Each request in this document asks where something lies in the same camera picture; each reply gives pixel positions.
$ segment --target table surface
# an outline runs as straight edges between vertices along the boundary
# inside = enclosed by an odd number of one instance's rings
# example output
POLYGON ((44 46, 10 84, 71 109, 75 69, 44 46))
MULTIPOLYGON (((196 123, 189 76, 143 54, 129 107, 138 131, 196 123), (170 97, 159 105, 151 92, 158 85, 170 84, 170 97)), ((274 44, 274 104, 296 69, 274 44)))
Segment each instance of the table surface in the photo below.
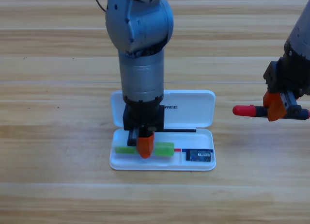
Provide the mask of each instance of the table surface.
POLYGON ((0 223, 309 224, 309 123, 232 114, 262 103, 307 1, 169 0, 165 88, 217 95, 217 166, 122 172, 109 166, 121 84, 104 13, 94 0, 0 0, 0 223))

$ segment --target metal cylinder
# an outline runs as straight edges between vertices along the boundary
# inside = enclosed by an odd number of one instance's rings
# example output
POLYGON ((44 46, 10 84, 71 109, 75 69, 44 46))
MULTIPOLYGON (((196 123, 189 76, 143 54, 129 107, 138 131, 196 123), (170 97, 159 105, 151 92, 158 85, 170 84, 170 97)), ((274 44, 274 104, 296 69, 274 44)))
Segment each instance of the metal cylinder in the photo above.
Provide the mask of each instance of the metal cylinder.
POLYGON ((291 32, 288 43, 297 54, 310 60, 310 0, 291 32))
POLYGON ((133 58, 119 51, 124 100, 149 102, 164 93, 164 50, 133 58))

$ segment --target green object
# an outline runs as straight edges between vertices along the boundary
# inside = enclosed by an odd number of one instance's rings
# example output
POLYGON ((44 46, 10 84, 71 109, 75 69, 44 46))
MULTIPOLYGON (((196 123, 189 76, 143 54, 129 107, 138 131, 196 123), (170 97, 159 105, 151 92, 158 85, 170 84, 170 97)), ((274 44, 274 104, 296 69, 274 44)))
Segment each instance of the green object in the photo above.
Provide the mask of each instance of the green object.
POLYGON ((133 146, 116 146, 115 153, 116 154, 131 154, 131 155, 139 154, 137 149, 133 146))
MULTIPOLYGON (((130 155, 139 154, 134 146, 116 146, 115 153, 130 155)), ((154 143, 152 154, 156 156, 172 157, 174 155, 174 143, 154 143)))
POLYGON ((155 143, 154 155, 172 157, 174 155, 174 143, 155 143))

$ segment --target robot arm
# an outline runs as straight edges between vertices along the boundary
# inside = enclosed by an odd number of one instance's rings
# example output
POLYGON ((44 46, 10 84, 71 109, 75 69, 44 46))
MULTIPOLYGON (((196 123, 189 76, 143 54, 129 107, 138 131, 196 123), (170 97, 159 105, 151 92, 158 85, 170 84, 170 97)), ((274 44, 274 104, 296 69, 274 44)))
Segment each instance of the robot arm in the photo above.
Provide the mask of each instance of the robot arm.
POLYGON ((108 0, 106 27, 118 49, 128 145, 148 158, 164 129, 164 46, 173 31, 167 0, 108 0))
POLYGON ((310 112, 296 100, 310 95, 310 1, 284 45, 283 57, 270 63, 263 78, 268 86, 263 107, 235 106, 234 114, 267 117, 269 121, 309 119, 310 112))

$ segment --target white case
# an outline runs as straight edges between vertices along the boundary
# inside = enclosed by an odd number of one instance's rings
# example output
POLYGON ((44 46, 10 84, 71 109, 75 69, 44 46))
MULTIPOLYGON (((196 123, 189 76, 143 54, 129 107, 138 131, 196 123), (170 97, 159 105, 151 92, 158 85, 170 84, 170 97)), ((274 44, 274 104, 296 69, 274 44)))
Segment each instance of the white case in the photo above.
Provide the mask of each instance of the white case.
MULTIPOLYGON (((126 146, 128 133, 124 129, 114 132, 110 153, 110 166, 115 170, 169 170, 209 171, 216 166, 211 131, 204 129, 213 121, 216 96, 208 90, 165 90, 161 105, 165 105, 164 128, 196 129, 196 132, 156 132, 154 142, 174 142, 180 149, 210 149, 211 162, 186 161, 186 152, 175 152, 172 157, 116 154, 116 146, 126 146)), ((113 92, 111 105, 114 124, 123 128, 125 102, 122 91, 113 92)))

